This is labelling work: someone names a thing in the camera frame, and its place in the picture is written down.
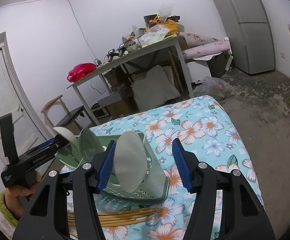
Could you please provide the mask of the left hand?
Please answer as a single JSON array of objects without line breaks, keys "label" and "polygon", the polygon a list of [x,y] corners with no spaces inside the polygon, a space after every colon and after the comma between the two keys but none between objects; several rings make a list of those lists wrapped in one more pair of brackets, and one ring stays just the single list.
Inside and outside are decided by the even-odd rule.
[{"label": "left hand", "polygon": [[41,174],[39,172],[36,172],[36,183],[29,189],[20,185],[14,185],[5,189],[6,207],[16,219],[20,219],[21,215],[24,212],[24,206],[20,202],[18,197],[32,196],[39,187],[41,183],[41,178]]}]

